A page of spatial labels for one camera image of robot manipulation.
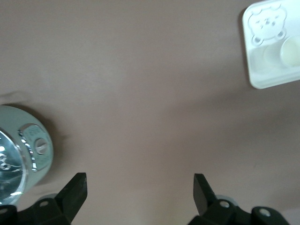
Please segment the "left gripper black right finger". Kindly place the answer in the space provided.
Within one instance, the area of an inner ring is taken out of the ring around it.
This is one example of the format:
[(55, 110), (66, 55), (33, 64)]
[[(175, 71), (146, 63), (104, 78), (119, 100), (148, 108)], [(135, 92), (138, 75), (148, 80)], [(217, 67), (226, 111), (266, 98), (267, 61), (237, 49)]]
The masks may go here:
[(217, 198), (203, 174), (194, 174), (193, 198), (198, 211), (190, 225), (287, 225), (275, 209), (257, 206), (250, 213), (231, 200)]

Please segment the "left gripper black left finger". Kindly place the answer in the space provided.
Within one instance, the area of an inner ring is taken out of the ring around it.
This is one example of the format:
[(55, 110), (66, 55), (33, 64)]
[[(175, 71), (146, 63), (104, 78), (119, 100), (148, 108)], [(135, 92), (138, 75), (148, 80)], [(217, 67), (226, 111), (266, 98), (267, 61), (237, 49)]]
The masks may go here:
[(87, 175), (77, 173), (54, 197), (42, 198), (18, 211), (14, 205), (0, 207), (2, 225), (70, 225), (87, 198)]

